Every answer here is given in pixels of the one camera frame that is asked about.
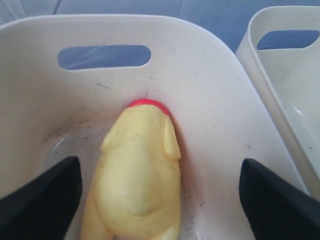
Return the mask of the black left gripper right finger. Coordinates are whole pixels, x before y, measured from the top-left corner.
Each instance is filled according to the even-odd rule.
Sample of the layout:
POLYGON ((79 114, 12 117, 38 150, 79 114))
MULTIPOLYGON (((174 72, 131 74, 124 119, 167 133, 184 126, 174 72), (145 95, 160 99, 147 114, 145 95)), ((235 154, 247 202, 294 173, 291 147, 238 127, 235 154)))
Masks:
POLYGON ((320 203, 252 158, 243 160, 239 199, 257 240, 318 240, 320 203))

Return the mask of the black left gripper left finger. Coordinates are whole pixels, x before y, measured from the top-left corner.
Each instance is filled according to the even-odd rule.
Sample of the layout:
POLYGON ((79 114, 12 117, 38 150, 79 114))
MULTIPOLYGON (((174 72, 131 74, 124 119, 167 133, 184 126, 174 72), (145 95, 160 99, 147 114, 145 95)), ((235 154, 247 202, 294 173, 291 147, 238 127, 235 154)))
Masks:
POLYGON ((80 204, 80 160, 68 156, 0 200, 2 240, 62 240, 80 204))

